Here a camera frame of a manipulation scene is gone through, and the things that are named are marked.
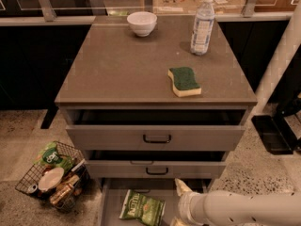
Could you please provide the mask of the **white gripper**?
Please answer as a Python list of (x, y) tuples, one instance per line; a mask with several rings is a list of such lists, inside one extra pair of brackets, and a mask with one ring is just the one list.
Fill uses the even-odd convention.
[(191, 192), (192, 189), (181, 179), (175, 179), (176, 191), (180, 197), (178, 210), (180, 218), (175, 217), (169, 226), (199, 225), (200, 194)]

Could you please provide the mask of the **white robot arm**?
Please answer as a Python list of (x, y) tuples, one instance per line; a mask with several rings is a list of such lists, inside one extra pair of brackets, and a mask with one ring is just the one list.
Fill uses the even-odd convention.
[[(256, 90), (258, 104), (253, 114), (263, 111), (280, 78), (301, 44), (301, 3), (277, 45)], [(170, 226), (235, 226), (260, 223), (268, 226), (300, 226), (301, 196), (298, 193), (243, 196), (225, 190), (209, 193), (192, 191), (182, 180), (175, 181), (178, 215)]]

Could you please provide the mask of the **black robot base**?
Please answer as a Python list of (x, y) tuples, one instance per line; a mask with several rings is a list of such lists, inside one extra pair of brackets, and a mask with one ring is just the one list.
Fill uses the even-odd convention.
[(271, 154), (293, 154), (301, 150), (301, 138), (296, 135), (287, 122), (301, 110), (300, 91), (290, 99), (277, 105), (273, 116), (253, 116), (251, 121), (258, 132), (265, 150)]

